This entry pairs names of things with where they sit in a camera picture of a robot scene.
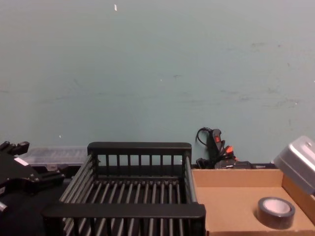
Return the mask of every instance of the black plastic object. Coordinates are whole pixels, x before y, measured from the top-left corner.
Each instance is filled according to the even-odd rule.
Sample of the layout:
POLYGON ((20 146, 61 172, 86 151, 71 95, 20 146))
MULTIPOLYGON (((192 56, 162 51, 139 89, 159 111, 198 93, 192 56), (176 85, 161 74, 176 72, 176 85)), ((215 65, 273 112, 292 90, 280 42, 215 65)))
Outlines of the black plastic object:
POLYGON ((9 141, 5 141, 4 143, 0 144, 0 151, 11 154, 11 155, 22 155, 27 153, 30 147, 29 142, 21 142, 17 145, 10 144, 9 141))
POLYGON ((254 163, 249 161, 236 161, 234 159, 222 160, 215 164, 215 169, 276 169, 272 163, 254 163))
POLYGON ((22 159, 0 151, 0 195, 13 191, 36 193, 44 188, 59 185, 63 180, 64 175, 59 171, 39 174, 22 159))
POLYGON ((221 130, 213 129, 209 133, 209 137, 207 138, 207 147, 210 149, 208 151, 212 151, 210 153, 211 156, 219 155, 224 147, 224 143, 221 140, 221 130))
POLYGON ((88 154, 59 202, 42 212, 47 236, 205 235, 190 144, 97 142, 88 154))

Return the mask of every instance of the black cable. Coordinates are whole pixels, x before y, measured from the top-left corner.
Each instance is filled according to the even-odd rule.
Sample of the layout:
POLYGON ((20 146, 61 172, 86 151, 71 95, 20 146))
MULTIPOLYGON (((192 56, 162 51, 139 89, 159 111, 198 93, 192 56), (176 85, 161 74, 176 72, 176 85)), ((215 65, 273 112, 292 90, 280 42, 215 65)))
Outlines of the black cable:
POLYGON ((200 143, 202 143, 204 146, 207 146, 207 144, 204 143, 203 141, 201 141, 201 139, 200 139, 200 137, 199 137, 199 133, 200 133, 201 131, 208 132, 208 135, 210 135, 210 132, 212 131, 212 129, 210 129, 210 128, 208 128, 208 127, 203 127, 203 128, 201 128, 201 129, 199 129, 199 130, 197 131, 197 134, 196 134, 196 140, 198 140, 198 141, 199 141, 200 143))

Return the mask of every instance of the black power tool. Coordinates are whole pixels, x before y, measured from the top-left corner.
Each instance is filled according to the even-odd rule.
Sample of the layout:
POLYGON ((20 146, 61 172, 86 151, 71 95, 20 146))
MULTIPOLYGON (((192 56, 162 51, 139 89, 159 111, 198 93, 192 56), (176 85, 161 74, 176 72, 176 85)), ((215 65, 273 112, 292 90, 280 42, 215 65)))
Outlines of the black power tool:
POLYGON ((203 127, 198 130, 196 140, 207 147, 209 160, 199 158, 196 164, 200 169, 276 169, 274 164, 252 164, 249 161, 238 161, 233 152, 232 146, 226 146, 225 140, 221 139, 219 129, 203 127), (207 135, 207 141, 203 142, 199 134, 207 135))

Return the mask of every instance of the roll of tape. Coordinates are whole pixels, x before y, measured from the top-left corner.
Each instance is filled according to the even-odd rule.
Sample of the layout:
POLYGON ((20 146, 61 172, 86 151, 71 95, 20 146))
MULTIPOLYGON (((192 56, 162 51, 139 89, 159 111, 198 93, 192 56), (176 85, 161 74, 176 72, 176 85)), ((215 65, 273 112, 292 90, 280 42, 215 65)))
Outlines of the roll of tape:
POLYGON ((258 220, 265 226, 284 230, 292 226, 295 207, 281 198, 267 197, 258 201, 258 220))

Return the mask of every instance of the open cardboard box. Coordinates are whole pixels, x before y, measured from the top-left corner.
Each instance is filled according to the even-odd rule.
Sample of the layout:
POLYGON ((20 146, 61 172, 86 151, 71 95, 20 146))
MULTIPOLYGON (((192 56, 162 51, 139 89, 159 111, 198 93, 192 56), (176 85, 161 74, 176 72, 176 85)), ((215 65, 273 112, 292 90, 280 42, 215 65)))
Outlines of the open cardboard box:
POLYGON ((207 235, 315 236, 315 197, 280 170, 192 170, 192 175, 197 200, 207 210, 207 235), (279 197, 295 206, 291 228, 275 230, 257 220, 263 197, 279 197))

